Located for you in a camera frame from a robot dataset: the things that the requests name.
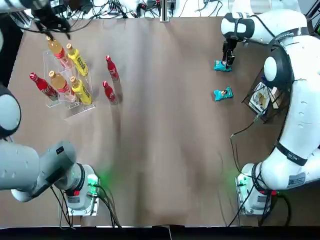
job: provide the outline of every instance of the clear acrylic stand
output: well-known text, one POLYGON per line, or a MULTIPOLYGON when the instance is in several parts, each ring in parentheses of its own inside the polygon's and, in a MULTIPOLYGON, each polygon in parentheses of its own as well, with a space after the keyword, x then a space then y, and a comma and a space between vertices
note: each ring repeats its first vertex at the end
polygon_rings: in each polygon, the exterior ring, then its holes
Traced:
POLYGON ((59 60, 56 59, 53 53, 49 50, 43 52, 43 64, 44 64, 44 76, 45 76, 44 79, 46 79, 48 84, 51 85, 49 80, 50 71, 54 71, 55 73, 60 73, 65 78, 69 86, 71 86, 70 77, 75 76, 77 79, 82 80, 85 88, 91 94, 91 98, 92 98, 91 104, 84 104, 78 98, 76 98, 76 101, 70 101, 67 98, 65 98, 62 93, 59 92, 58 100, 51 101, 49 98, 47 98, 46 105, 48 106, 48 108, 52 108, 59 104, 64 104, 65 108, 68 110, 66 114, 66 118, 68 118, 95 107, 93 87, 91 82, 90 66, 88 66, 88 74, 86 76, 82 76, 81 74, 78 73, 75 66, 73 66, 71 69, 65 69, 61 65, 59 60))

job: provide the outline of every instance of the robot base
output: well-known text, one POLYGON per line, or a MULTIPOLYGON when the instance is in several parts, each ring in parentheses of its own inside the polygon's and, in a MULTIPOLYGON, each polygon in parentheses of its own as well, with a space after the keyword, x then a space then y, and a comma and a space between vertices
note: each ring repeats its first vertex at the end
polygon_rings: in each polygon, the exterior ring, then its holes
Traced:
MULTIPOLYGON (((252 167, 252 163, 246 164, 242 169, 242 172, 244 174, 241 173, 238 177, 235 178, 239 208, 243 205, 239 214, 246 216, 261 216, 264 213, 267 196, 260 193, 255 187, 253 187, 253 180, 250 177, 252 167)), ((271 198, 269 198, 269 201, 267 203, 266 212, 269 211, 270 202, 271 198)))
POLYGON ((82 165, 85 171, 84 184, 79 191, 78 201, 74 197, 67 197, 69 216, 96 216, 98 214, 99 198, 88 196, 88 193, 98 196, 99 188, 91 184, 100 184, 100 180, 93 168, 89 165, 82 165))

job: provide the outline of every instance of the red bottle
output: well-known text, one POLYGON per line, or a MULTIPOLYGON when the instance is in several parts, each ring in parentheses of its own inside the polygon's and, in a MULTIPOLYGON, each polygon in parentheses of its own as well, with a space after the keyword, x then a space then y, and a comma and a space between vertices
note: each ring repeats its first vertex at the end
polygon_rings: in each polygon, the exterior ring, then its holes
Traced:
POLYGON ((112 87, 110 87, 106 81, 102 83, 102 86, 104 87, 104 94, 109 99, 110 103, 117 104, 116 95, 112 87))
POLYGON ((105 60, 106 60, 106 64, 107 64, 109 73, 112 78, 112 82, 119 81, 120 78, 119 78, 119 74, 118 74, 115 63, 111 60, 109 55, 105 57, 105 60))
POLYGON ((50 86, 46 80, 38 77, 34 72, 30 73, 30 79, 35 82, 38 89, 43 92, 51 101, 56 101, 59 99, 59 93, 50 86))

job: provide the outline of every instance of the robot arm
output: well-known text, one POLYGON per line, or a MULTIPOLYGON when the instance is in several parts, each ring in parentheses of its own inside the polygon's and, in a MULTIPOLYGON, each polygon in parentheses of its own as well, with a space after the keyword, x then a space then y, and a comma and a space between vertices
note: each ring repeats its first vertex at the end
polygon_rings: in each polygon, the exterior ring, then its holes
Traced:
POLYGON ((303 27, 307 27, 305 16, 293 10, 280 9, 259 15, 248 12, 227 13, 221 22, 221 32, 225 37, 222 62, 220 68, 215 69, 231 71, 235 59, 233 52, 238 42, 268 45, 275 36, 303 27))
POLYGON ((35 25, 41 33, 53 38, 50 30, 55 30, 65 33, 70 39, 70 24, 65 18, 55 15, 49 0, 0 0, 0 13, 20 12, 26 9, 32 10, 36 18, 35 25))
POLYGON ((0 190, 11 190, 17 200, 28 202, 54 184, 65 190, 73 215, 96 215, 98 201, 92 193, 98 194, 93 185, 99 179, 94 170, 76 162, 75 148, 68 141, 53 145, 41 157, 31 147, 6 141, 20 122, 17 99, 0 84, 0 190))
POLYGON ((291 94, 283 133, 273 152, 258 164, 246 164, 237 177, 237 183, 244 184, 237 192, 246 215, 264 213, 265 205, 270 205, 268 190, 292 189, 320 179, 320 51, 315 47, 320 41, 305 34, 306 27, 303 14, 287 9, 259 15, 227 13, 221 22, 226 40, 220 69, 215 69, 231 71, 237 42, 270 45, 276 40, 280 47, 265 60, 264 75, 270 87, 291 94))

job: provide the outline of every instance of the orange juice bottle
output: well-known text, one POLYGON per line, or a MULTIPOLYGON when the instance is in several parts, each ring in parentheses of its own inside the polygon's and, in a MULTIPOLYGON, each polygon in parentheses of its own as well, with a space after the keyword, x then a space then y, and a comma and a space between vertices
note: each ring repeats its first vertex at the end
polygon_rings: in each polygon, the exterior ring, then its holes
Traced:
POLYGON ((60 42, 58 42, 56 39, 51 39, 49 36, 46 36, 46 40, 48 41, 48 46, 53 55, 59 59, 61 65, 65 69, 71 69, 74 64, 71 61, 70 58, 68 58, 65 49, 61 46, 60 42))
POLYGON ((51 84, 58 90, 58 92, 62 93, 65 98, 74 102, 76 100, 76 96, 74 91, 72 91, 71 87, 68 85, 67 80, 60 74, 55 73, 54 71, 49 72, 49 77, 51 78, 51 84))

